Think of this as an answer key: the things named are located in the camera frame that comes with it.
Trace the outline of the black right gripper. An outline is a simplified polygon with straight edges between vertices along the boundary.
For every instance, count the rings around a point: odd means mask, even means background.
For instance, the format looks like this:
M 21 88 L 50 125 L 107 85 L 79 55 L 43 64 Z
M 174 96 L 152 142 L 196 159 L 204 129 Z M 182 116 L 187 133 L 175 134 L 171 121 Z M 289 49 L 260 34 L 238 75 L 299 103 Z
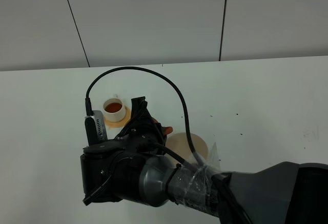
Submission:
M 114 151 L 129 151 L 133 153 L 165 155 L 167 136 L 163 136 L 147 109 L 146 98 L 131 99 L 131 118 L 121 128 L 106 126 L 108 140 L 83 149 L 84 154 L 94 157 L 104 157 Z

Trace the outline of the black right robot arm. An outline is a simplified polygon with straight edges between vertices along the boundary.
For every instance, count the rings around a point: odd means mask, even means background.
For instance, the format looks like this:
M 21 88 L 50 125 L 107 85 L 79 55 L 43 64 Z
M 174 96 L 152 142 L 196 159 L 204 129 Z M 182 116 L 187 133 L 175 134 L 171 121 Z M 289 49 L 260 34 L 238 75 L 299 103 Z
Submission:
M 327 165 L 282 162 L 257 173 L 190 163 L 165 146 L 166 134 L 132 100 L 132 119 L 108 139 L 102 113 L 86 99 L 88 146 L 80 158 L 84 204 L 123 199 L 160 207 L 171 201 L 221 223 L 327 223 Z

